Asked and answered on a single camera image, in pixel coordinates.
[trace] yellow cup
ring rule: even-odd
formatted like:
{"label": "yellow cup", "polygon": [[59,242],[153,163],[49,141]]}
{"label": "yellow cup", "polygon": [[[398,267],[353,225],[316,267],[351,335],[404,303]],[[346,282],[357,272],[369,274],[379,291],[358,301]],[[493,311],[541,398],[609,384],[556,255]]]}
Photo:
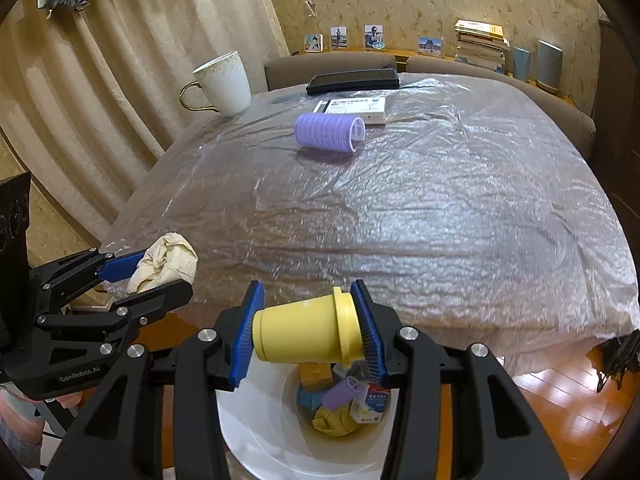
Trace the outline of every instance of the yellow cup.
{"label": "yellow cup", "polygon": [[259,310],[254,316],[255,352],[271,363],[342,363],[362,359],[360,324],[351,294],[334,293]]}

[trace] gray pants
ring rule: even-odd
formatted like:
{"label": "gray pants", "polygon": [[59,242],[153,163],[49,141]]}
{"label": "gray pants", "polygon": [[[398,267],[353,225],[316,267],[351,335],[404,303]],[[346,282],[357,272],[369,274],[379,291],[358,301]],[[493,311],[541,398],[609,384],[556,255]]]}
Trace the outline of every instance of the gray pants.
{"label": "gray pants", "polygon": [[18,459],[18,462],[27,470],[31,478],[42,480],[44,471],[40,470],[41,445],[25,444],[9,429],[2,416],[0,416],[0,438]]}

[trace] white mug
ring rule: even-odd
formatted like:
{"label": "white mug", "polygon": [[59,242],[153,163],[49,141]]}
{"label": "white mug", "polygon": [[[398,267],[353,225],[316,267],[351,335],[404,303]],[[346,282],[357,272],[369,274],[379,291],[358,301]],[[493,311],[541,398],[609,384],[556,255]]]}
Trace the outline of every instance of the white mug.
{"label": "white mug", "polygon": [[[213,110],[223,117],[231,117],[243,112],[251,104],[249,80],[237,51],[212,59],[192,73],[196,81],[180,91],[180,104],[187,110]],[[184,92],[190,86],[201,88],[211,106],[194,108],[186,104]]]}

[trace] purple hair roller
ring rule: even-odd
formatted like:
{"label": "purple hair roller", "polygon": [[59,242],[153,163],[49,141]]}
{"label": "purple hair roller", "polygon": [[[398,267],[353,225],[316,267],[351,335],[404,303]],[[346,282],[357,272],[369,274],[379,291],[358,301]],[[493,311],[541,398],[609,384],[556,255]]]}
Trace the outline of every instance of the purple hair roller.
{"label": "purple hair roller", "polygon": [[354,153],[352,141],[364,140],[365,126],[362,118],[354,115],[302,114],[293,133],[302,146]]}
{"label": "purple hair roller", "polygon": [[337,410],[359,393],[368,388],[365,384],[354,377],[347,377],[341,380],[333,388],[328,390],[320,399],[322,405],[328,410]]}

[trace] stack of books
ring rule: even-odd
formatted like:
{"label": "stack of books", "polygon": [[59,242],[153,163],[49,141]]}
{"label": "stack of books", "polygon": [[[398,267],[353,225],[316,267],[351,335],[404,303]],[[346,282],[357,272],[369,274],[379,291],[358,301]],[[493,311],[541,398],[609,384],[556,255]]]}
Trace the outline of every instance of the stack of books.
{"label": "stack of books", "polygon": [[458,20],[456,61],[504,74],[509,41],[500,25]]}

